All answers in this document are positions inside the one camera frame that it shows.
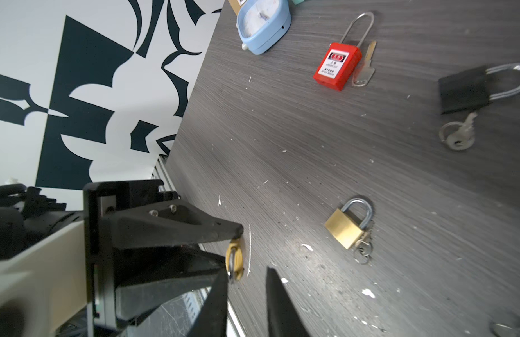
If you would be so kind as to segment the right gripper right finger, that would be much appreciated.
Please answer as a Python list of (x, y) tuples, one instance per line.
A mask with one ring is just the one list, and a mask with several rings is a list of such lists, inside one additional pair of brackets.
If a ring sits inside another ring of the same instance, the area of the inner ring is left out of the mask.
[(266, 305), (269, 336), (310, 336), (276, 269), (266, 269)]

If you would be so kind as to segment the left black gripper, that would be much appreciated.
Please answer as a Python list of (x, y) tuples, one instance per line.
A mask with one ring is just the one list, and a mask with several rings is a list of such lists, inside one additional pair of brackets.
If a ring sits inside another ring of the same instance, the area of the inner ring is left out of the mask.
[(225, 258), (217, 254), (155, 248), (221, 242), (244, 233), (240, 223), (215, 218), (163, 187), (161, 180), (84, 187), (89, 331), (124, 331), (162, 304), (211, 286), (226, 271)]

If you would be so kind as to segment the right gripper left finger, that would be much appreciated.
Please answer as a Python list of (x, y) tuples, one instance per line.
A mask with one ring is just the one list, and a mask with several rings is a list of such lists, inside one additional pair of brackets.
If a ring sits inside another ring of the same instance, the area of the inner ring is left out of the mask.
[(187, 337), (225, 337), (228, 315), (229, 277), (220, 270)]

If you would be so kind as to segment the small brass padlock front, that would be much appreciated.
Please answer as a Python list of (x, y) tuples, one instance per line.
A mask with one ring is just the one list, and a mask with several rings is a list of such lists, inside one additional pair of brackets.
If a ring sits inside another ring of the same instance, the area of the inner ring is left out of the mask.
[(240, 281), (244, 273), (245, 241), (241, 237), (232, 239), (226, 251), (226, 271), (230, 282)]

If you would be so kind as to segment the blue padlock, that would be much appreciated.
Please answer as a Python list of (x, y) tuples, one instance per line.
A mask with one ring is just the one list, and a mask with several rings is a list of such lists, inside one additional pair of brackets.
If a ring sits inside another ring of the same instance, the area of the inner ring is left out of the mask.
[(520, 337), (520, 327), (511, 327), (506, 324), (492, 323), (490, 331), (496, 337)]

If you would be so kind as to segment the red padlock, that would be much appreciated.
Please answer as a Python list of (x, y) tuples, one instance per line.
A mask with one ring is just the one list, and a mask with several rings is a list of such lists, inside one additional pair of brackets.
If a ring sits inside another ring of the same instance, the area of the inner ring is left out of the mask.
[[(370, 24), (357, 45), (346, 44), (351, 28), (361, 18), (368, 17)], [(361, 45), (371, 31), (375, 22), (375, 15), (372, 11), (362, 13), (352, 20), (340, 41), (331, 43), (318, 69), (313, 74), (313, 79), (320, 85), (336, 91), (342, 91), (354, 72), (356, 66), (361, 61), (363, 55)]]

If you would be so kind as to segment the small black padlock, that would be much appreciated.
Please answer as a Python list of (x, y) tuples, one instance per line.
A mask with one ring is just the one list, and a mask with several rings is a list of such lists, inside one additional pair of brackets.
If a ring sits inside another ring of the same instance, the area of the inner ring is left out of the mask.
[(510, 63), (487, 67), (485, 65), (451, 74), (438, 80), (441, 114), (477, 110), (492, 101), (513, 97), (520, 94), (517, 87), (492, 94), (488, 88), (488, 76), (504, 71), (520, 72), (520, 63)]

